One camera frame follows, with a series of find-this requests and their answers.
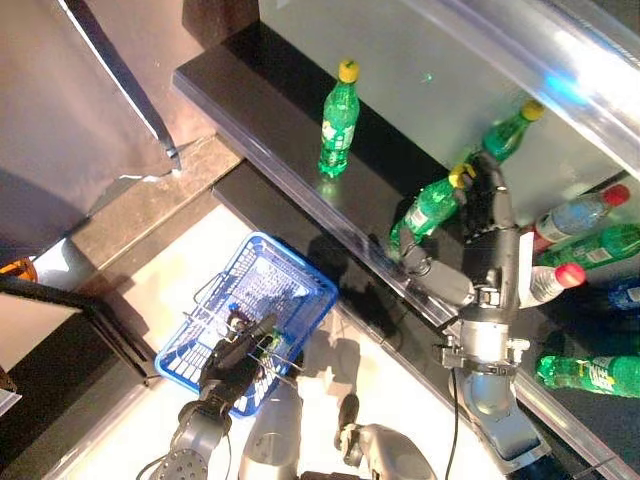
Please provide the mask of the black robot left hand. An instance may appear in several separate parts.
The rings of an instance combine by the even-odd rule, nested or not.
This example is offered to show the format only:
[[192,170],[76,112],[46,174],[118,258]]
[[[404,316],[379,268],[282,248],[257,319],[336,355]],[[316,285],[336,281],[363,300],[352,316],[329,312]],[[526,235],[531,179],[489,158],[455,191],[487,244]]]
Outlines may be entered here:
[[272,336],[277,316],[268,314],[232,341],[222,339],[206,360],[199,379],[199,400],[230,408],[254,381],[257,350]]

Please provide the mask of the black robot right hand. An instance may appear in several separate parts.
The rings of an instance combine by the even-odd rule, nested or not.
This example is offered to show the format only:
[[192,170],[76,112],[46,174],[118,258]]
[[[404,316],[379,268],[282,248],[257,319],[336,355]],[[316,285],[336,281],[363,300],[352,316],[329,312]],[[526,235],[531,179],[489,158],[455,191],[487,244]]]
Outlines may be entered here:
[[481,150],[454,176],[454,200],[464,240],[461,267],[437,259],[407,226],[398,230],[409,288],[455,308],[518,308],[519,233],[500,163]]

